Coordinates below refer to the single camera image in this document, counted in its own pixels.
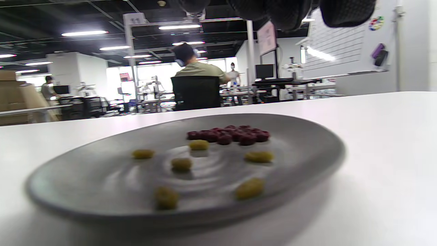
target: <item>ceiling light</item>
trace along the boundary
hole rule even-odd
[[[38,69],[34,69],[34,70],[24,70],[24,71],[17,71],[15,72],[16,74],[24,74],[24,73],[33,73],[33,72],[38,72]]]
[[[143,58],[143,57],[151,57],[151,55],[136,55],[136,56],[125,56],[123,58],[129,59],[129,58]]]
[[[11,54],[0,55],[0,58],[7,58],[7,57],[13,57],[13,56],[17,56],[17,55],[11,55]]]
[[[204,41],[198,41],[198,42],[187,42],[187,44],[189,44],[189,45],[192,45],[192,44],[204,44],[205,42]],[[173,45],[174,46],[178,46],[178,45],[181,45],[181,44],[183,44],[182,42],[179,42],[179,43],[173,43]]]
[[[328,55],[326,53],[323,53],[321,51],[312,49],[311,47],[307,47],[306,51],[308,51],[308,54],[310,54],[312,56],[315,56],[315,57],[318,57],[318,58],[321,58],[321,59],[324,59],[327,61],[334,61],[335,60],[335,57]]]
[[[181,26],[160,26],[161,30],[173,30],[173,29],[187,29],[187,28],[199,28],[200,25],[181,25]]]
[[[108,33],[107,31],[87,31],[87,32],[68,32],[62,33],[62,36],[72,37],[72,36],[88,36],[88,35],[99,35]]]
[[[45,64],[50,64],[53,62],[34,62],[34,63],[27,63],[25,64],[26,66],[38,66],[38,65],[45,65]]]
[[[153,64],[153,63],[161,63],[162,61],[149,61],[149,62],[140,62],[138,64]]]
[[[114,47],[100,48],[100,50],[128,49],[128,48],[130,48],[130,46],[114,46]]]

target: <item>gray plate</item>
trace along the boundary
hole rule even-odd
[[[269,131],[271,140],[189,151],[188,131],[247,124]],[[142,148],[157,154],[147,161],[132,159],[131,152]],[[272,151],[275,159],[254,165],[243,159],[248,151]],[[74,149],[38,168],[27,189],[38,204],[78,217],[140,219],[151,227],[199,225],[279,205],[288,191],[332,173],[343,153],[335,134],[307,120],[273,114],[206,116],[145,127]],[[192,158],[191,173],[171,171],[171,159],[179,157]],[[266,180],[264,195],[235,201],[235,188],[252,177]],[[180,193],[177,210],[156,210],[157,186]]]

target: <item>black ceiling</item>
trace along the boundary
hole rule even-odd
[[[176,0],[165,2],[161,7],[158,0],[0,0],[0,54],[17,55],[0,59],[0,65],[4,69],[29,69],[20,64],[44,59],[46,54],[55,52],[80,52],[106,59],[110,67],[125,66],[125,50],[99,49],[126,45],[122,15],[135,13],[135,9],[143,12],[150,22],[182,21],[186,17]],[[225,0],[211,0],[206,8],[207,19],[231,17],[237,16]],[[254,30],[264,22],[254,22]],[[214,59],[235,56],[247,40],[244,21],[203,23],[202,27],[203,33],[198,28],[188,33],[159,30],[158,26],[133,28],[134,47],[144,53],[153,51],[163,62],[171,62],[169,49],[173,42],[204,41],[205,45],[199,49],[207,50],[204,56]],[[61,36],[65,32],[87,30],[109,33],[75,38]],[[278,32],[278,37],[303,37],[307,32],[308,25],[304,25],[297,32]]]

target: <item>sign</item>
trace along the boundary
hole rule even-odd
[[[129,26],[143,25],[146,23],[146,18],[144,17],[144,13],[124,14],[123,19],[125,21],[125,25],[129,25]]]
[[[120,79],[122,82],[132,81],[132,78],[128,73],[120,74]]]
[[[258,32],[258,45],[260,47],[260,55],[269,53],[276,49],[276,28],[271,21],[268,21]]]

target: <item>woman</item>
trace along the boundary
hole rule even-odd
[[[231,69],[232,71],[228,72],[228,77],[231,79],[231,87],[241,85],[240,73],[238,71],[235,71],[235,63],[231,63]]]

